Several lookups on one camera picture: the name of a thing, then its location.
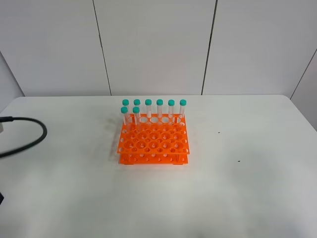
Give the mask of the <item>green-capped test tube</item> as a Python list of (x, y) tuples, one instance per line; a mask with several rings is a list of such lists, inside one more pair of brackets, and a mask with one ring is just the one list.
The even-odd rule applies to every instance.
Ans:
[(140, 108), (138, 106), (134, 106), (133, 107), (133, 114), (134, 114), (134, 123), (135, 123), (135, 127), (136, 127), (136, 131), (137, 133), (140, 132), (141, 129), (141, 114), (140, 114)]

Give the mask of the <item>orange test tube rack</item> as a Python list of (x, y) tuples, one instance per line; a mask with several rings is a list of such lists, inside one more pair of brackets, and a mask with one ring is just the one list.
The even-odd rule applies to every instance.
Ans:
[(141, 114), (139, 125), (130, 119), (122, 125), (117, 153), (124, 165), (187, 164), (190, 148), (185, 117), (175, 114), (170, 121), (168, 114), (163, 114), (158, 120), (153, 114), (148, 121), (147, 115)]

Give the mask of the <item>second row tube left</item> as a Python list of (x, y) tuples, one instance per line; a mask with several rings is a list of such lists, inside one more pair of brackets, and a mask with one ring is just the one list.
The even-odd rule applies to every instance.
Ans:
[(121, 107), (121, 114), (123, 115), (122, 133), (128, 133), (131, 127), (130, 113), (126, 106)]

